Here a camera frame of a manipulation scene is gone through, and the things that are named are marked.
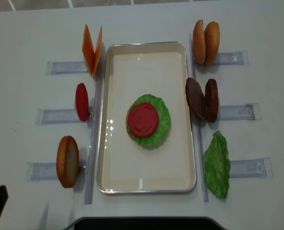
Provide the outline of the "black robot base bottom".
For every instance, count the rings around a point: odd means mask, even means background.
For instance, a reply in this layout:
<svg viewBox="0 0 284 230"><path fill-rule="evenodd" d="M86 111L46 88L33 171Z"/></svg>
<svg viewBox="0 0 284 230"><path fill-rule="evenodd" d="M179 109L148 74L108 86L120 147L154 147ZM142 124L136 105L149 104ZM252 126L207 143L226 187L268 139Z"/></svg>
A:
<svg viewBox="0 0 284 230"><path fill-rule="evenodd" d="M74 230L222 230L206 218L85 218L73 225Z"/></svg>

